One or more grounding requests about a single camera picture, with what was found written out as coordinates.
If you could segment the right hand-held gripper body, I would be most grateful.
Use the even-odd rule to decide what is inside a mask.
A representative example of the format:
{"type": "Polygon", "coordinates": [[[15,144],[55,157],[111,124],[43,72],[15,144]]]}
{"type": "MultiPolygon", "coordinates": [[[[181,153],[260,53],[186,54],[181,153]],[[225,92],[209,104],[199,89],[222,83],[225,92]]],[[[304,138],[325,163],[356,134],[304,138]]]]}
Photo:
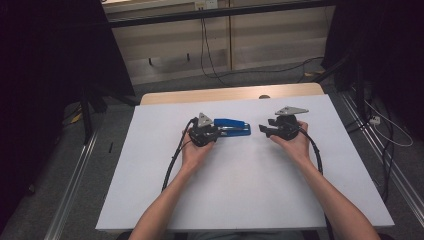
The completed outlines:
{"type": "Polygon", "coordinates": [[[269,119],[268,124],[271,125],[269,131],[278,132],[278,137],[284,140],[292,140],[300,130],[296,114],[307,113],[307,109],[286,106],[278,110],[275,115],[276,119],[269,119]]]}

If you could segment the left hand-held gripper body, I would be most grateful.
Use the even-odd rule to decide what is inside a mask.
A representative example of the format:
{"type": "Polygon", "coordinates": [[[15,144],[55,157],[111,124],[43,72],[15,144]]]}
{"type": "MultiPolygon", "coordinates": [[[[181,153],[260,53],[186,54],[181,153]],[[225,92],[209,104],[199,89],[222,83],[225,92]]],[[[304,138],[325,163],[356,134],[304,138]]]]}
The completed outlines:
{"type": "Polygon", "coordinates": [[[216,127],[213,120],[204,113],[200,113],[194,119],[193,127],[189,131],[192,142],[198,147],[206,146],[212,142],[213,136],[219,134],[219,132],[214,132],[213,127],[216,127]]]}

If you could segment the blue stapler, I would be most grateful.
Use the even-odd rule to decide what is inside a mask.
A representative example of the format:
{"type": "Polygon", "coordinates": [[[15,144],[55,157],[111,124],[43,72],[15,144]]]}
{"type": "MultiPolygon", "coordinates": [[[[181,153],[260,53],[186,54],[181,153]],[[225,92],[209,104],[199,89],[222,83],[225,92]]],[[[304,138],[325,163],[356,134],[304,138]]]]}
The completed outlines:
{"type": "Polygon", "coordinates": [[[220,131],[221,137],[248,136],[251,134],[251,127],[248,123],[234,119],[214,119],[214,125],[220,131]]]}

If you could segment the person's right hand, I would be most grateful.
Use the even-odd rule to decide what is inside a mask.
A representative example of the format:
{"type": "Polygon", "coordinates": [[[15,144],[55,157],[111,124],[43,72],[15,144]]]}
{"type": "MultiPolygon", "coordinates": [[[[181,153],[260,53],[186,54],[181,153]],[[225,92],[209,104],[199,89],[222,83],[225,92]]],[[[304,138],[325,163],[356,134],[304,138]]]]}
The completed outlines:
{"type": "Polygon", "coordinates": [[[302,133],[299,133],[292,140],[284,140],[275,135],[271,135],[270,139],[279,145],[294,163],[302,165],[311,162],[309,154],[310,141],[302,133]]]}

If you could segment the person's left hand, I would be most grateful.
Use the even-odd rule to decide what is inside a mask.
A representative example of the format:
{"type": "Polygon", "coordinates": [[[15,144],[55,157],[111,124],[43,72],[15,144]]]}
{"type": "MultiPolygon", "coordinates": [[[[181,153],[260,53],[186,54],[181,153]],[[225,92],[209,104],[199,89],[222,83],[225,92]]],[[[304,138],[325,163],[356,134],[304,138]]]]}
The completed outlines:
{"type": "Polygon", "coordinates": [[[208,153],[212,150],[214,142],[203,147],[196,146],[188,134],[184,135],[182,147],[182,167],[185,172],[195,172],[204,162],[208,153]]]}

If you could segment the light wooden table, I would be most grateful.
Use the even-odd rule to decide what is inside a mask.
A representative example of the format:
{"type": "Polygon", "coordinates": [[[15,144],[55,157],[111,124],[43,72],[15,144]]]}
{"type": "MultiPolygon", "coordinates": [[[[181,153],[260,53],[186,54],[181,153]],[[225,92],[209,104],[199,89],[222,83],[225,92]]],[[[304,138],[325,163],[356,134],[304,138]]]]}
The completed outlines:
{"type": "Polygon", "coordinates": [[[141,98],[140,104],[152,105],[260,99],[265,96],[269,98],[285,98],[323,94],[324,91],[318,83],[296,83],[148,93],[141,98]]]}

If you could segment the white table cover sheet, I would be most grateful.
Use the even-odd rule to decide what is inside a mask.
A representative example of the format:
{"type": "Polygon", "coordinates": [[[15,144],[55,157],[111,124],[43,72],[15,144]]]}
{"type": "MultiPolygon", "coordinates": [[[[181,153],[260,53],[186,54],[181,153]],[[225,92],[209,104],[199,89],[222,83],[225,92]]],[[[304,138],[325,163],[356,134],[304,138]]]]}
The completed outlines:
{"type": "Polygon", "coordinates": [[[285,106],[307,109],[314,163],[376,227],[393,220],[326,95],[136,107],[96,228],[132,229],[160,194],[187,122],[199,113],[250,124],[251,134],[218,139],[191,178],[168,225],[171,231],[321,228],[319,203],[283,150],[259,130],[285,106]]]}

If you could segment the black metal stand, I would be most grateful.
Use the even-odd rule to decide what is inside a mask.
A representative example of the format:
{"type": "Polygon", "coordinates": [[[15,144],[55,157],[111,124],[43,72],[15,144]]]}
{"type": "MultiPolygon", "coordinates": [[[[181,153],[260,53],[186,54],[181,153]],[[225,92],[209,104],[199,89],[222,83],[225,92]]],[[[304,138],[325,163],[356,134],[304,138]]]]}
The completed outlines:
{"type": "Polygon", "coordinates": [[[346,54],[334,65],[325,70],[321,75],[313,79],[314,83],[321,83],[330,76],[333,77],[335,87],[338,91],[347,91],[354,88],[355,104],[359,117],[367,118],[365,110],[365,93],[363,69],[353,54],[346,54]]]}
{"type": "Polygon", "coordinates": [[[84,144],[87,145],[91,137],[94,135],[93,125],[91,121],[90,109],[93,109],[96,113],[105,113],[108,109],[105,96],[112,97],[128,106],[137,106],[138,102],[133,100],[129,96],[118,94],[104,86],[99,84],[88,84],[81,88],[81,110],[84,123],[84,144]]]}

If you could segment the person's grey trousers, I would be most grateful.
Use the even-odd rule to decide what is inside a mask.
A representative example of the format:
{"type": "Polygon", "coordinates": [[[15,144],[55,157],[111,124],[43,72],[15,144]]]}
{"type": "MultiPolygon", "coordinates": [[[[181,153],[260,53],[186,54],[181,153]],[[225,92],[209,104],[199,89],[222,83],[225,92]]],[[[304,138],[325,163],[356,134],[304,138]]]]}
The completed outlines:
{"type": "Polygon", "coordinates": [[[198,232],[187,240],[304,240],[300,231],[283,232],[198,232]]]}

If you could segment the black horizontal bar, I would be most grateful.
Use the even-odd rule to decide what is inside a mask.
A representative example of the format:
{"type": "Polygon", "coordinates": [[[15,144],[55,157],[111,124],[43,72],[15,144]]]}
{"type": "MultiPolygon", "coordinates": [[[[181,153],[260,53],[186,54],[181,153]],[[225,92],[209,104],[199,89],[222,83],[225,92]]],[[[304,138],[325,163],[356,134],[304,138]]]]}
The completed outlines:
{"type": "Polygon", "coordinates": [[[227,16],[238,16],[258,13],[268,13],[277,11],[289,11],[319,8],[327,6],[335,6],[338,0],[296,0],[284,3],[272,3],[262,5],[251,5],[242,7],[229,7],[212,10],[198,10],[182,13],[170,13],[157,16],[146,17],[131,17],[121,18],[117,20],[110,20],[109,26],[111,28],[131,27],[140,25],[151,25],[159,23],[179,22],[197,19],[208,19],[227,16]]]}

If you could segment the black curtain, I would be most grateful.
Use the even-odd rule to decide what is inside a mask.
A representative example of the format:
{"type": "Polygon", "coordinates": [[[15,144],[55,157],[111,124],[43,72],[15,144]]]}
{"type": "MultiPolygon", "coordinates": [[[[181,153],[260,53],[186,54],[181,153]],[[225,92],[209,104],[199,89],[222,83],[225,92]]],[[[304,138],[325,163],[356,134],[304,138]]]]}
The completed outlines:
{"type": "Polygon", "coordinates": [[[0,0],[0,233],[48,160],[66,106],[133,86],[102,0],[0,0]]]}
{"type": "Polygon", "coordinates": [[[424,141],[424,0],[336,0],[322,66],[346,55],[424,141]]]}

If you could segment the aluminium floor rail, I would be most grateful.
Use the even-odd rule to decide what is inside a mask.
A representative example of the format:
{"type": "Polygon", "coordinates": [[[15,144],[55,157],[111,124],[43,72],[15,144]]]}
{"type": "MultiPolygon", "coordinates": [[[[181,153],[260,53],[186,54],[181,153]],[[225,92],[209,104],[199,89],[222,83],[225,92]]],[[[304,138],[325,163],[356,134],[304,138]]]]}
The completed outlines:
{"type": "Polygon", "coordinates": [[[353,95],[340,93],[340,97],[353,118],[353,121],[346,125],[348,133],[361,133],[381,162],[383,180],[377,184],[377,188],[383,202],[389,201],[392,193],[390,184],[393,184],[417,221],[424,227],[424,195],[411,184],[408,173],[399,166],[403,159],[401,154],[410,153],[418,146],[418,141],[391,118],[391,113],[385,105],[364,100],[367,118],[363,120],[359,117],[353,95]],[[379,116],[381,123],[371,125],[369,120],[372,116],[379,116]]]}
{"type": "Polygon", "coordinates": [[[84,145],[75,169],[65,189],[64,195],[49,225],[44,240],[60,240],[73,203],[76,199],[76,195],[79,190],[87,163],[96,144],[97,136],[98,132],[94,132],[93,135],[88,139],[87,143],[84,145]]]}

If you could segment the white wall socket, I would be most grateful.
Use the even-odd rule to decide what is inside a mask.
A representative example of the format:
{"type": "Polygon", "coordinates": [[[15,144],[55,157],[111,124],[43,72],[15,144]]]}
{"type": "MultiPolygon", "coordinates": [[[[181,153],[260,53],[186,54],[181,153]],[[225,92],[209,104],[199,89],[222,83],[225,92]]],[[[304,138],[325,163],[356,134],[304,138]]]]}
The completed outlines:
{"type": "Polygon", "coordinates": [[[194,4],[196,10],[211,10],[218,8],[218,0],[196,0],[194,4]]]}

